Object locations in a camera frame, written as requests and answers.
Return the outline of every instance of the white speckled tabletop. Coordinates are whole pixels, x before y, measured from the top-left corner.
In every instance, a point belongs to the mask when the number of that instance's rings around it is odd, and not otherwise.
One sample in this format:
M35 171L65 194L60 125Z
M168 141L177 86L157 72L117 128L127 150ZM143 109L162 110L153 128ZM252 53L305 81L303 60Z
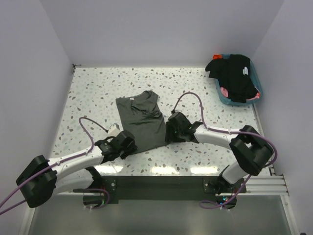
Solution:
M252 106L227 106L220 102L215 81L203 68L77 68L51 157L67 155L90 145L78 118L87 116L109 128L120 122L115 99L153 90L165 121L175 102L187 91L197 93L204 105L207 124L224 128L257 128ZM177 107L191 122L200 120L198 100L186 95ZM106 133L84 121L95 140ZM120 158L97 166L109 175L219 175L235 161L232 152L212 144L180 143ZM267 168L260 175L270 175Z

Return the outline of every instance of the clothing tag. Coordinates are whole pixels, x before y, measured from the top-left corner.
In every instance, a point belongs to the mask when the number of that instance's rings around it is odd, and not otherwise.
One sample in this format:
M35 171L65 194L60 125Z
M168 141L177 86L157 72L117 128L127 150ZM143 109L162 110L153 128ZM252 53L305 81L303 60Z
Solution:
M249 74L248 74L248 68L247 68L247 67L245 67L245 68L243 69L243 74L244 74L244 75L249 75Z

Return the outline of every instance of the gray floor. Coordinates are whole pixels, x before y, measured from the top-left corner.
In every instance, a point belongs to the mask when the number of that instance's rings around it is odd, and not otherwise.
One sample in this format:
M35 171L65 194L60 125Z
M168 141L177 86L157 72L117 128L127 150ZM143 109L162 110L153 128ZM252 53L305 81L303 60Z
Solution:
M120 201L83 208L58 195L37 208L30 235L290 235L279 196L241 196L236 208L204 210L193 201Z

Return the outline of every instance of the pile of clothes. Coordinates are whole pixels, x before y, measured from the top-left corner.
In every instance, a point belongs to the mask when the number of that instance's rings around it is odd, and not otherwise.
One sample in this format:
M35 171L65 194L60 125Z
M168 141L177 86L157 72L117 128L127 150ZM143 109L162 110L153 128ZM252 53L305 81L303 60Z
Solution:
M261 97L250 78L250 59L244 55L232 54L228 59L214 55L205 71L210 71L209 77L218 79L222 94L231 101L246 103Z

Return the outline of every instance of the blue plastic basket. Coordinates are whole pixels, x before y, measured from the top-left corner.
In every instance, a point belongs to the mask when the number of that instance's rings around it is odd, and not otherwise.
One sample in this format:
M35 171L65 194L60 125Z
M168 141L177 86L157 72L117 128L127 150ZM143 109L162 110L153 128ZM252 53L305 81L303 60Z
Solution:
M222 54L222 57L224 59L228 59L230 57L230 54ZM261 87L258 75L256 74L255 67L254 67L251 60L250 60L250 73L251 73L250 78L251 78L253 85L259 90L259 92L261 94L259 99L247 100L246 103L239 103L239 102L231 101L230 99L226 98L222 94L219 81L218 81L218 79L215 79L217 92L219 94L220 101L224 104L227 104L227 105L248 105L248 104L254 104L254 103L258 102L263 96L263 91L262 91L262 87Z

